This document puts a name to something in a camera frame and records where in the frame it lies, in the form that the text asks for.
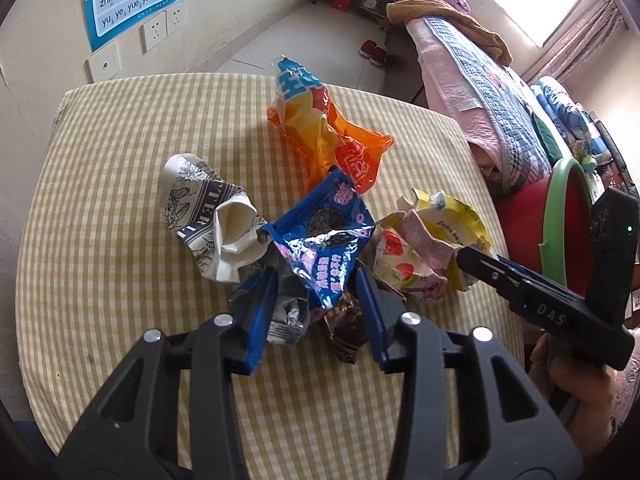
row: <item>tile floor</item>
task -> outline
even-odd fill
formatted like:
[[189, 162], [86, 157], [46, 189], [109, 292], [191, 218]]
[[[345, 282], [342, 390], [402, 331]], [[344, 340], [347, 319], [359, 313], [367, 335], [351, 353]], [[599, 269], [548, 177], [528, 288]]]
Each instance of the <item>tile floor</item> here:
[[208, 70], [205, 63], [198, 71], [273, 75], [271, 61], [283, 55], [324, 83], [378, 93], [385, 70], [358, 54], [366, 40], [383, 45], [385, 35], [375, 22], [327, 4], [308, 4], [265, 30], [216, 70]]

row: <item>pink curtain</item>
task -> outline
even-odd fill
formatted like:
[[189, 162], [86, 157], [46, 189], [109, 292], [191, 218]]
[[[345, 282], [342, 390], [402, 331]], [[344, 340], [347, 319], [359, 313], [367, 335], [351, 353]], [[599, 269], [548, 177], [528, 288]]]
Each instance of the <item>pink curtain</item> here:
[[623, 23], [613, 0], [599, 0], [522, 78], [530, 84], [536, 83], [543, 75], [564, 81], [588, 57], [599, 51]]

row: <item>red shoe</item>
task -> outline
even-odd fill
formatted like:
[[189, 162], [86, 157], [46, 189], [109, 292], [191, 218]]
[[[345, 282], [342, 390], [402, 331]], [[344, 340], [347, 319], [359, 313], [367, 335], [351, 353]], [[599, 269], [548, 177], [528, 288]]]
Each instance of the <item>red shoe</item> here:
[[386, 61], [386, 50], [377, 46], [373, 51], [373, 54], [371, 54], [369, 61], [375, 66], [384, 66]]
[[376, 45], [375, 41], [367, 40], [362, 44], [358, 53], [362, 57], [366, 57], [367, 59], [369, 59], [371, 58], [372, 54], [376, 51], [377, 48], [378, 46]]

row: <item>blue checkered blanket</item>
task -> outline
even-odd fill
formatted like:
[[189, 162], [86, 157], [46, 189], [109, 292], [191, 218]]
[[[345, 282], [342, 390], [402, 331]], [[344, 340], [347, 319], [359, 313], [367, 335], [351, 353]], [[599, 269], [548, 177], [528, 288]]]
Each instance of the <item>blue checkered blanket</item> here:
[[531, 116], [507, 71], [443, 18], [426, 17], [460, 73], [478, 94], [502, 149], [502, 190], [511, 193], [551, 174]]

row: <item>green cloth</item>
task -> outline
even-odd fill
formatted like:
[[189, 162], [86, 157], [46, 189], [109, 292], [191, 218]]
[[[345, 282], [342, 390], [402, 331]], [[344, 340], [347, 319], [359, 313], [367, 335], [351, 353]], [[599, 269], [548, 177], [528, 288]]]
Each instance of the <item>green cloth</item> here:
[[549, 159], [549, 163], [553, 167], [562, 158], [562, 152], [558, 148], [558, 144], [549, 127], [534, 112], [531, 112], [531, 122], [533, 123], [533, 129], [538, 134], [538, 140], [540, 140], [540, 144], [545, 150], [546, 158]]

